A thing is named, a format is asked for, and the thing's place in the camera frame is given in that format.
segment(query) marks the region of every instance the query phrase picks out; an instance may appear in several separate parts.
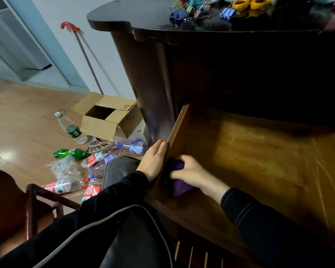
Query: clear plastic bag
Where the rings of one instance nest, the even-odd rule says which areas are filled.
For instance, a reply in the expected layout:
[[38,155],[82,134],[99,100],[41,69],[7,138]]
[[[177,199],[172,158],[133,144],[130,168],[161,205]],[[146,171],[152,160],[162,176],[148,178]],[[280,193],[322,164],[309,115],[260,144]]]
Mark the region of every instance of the clear plastic bag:
[[68,155],[63,159],[54,161],[46,166],[51,167],[51,172],[58,180],[69,178],[81,179],[81,172],[77,171],[78,165],[75,162],[75,158],[73,158],[71,155]]

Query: wooden drawer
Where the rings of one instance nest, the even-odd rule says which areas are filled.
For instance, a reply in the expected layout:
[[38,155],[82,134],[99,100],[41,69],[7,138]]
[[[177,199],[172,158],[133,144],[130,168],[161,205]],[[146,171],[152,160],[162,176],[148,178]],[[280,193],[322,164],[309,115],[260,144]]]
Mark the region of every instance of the wooden drawer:
[[[185,105],[166,158],[194,156],[231,187],[298,222],[335,248],[335,131]],[[244,255],[238,229],[200,190],[171,198],[161,177],[148,202],[192,232]]]

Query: green plastic bottle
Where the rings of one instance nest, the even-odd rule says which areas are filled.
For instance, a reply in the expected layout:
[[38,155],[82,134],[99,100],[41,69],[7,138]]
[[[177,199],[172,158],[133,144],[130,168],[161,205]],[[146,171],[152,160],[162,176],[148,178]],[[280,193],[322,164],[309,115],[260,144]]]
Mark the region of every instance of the green plastic bottle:
[[56,159],[62,159],[68,155],[72,155],[76,160],[87,157],[88,152],[83,151],[81,149],[59,149],[54,152],[54,156]]

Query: green label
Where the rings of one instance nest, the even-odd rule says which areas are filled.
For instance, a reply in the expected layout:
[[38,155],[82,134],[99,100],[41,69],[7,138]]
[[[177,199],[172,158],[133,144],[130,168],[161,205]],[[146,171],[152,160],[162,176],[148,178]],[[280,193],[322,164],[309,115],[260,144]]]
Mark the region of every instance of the green label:
[[82,134],[82,132],[79,130],[78,126],[75,126],[75,125],[69,126],[66,131],[69,135],[71,135],[72,138],[77,138],[78,136],[80,136]]

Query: white box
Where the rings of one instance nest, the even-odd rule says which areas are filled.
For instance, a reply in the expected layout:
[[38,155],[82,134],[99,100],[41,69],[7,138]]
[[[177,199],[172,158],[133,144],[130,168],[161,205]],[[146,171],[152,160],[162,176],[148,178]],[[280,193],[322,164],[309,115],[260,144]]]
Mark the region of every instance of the white box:
[[[145,124],[145,121],[142,119],[135,130],[128,137],[129,140],[143,140],[147,143],[150,141],[149,130]],[[121,142],[126,140],[126,138],[114,136],[114,142]]]

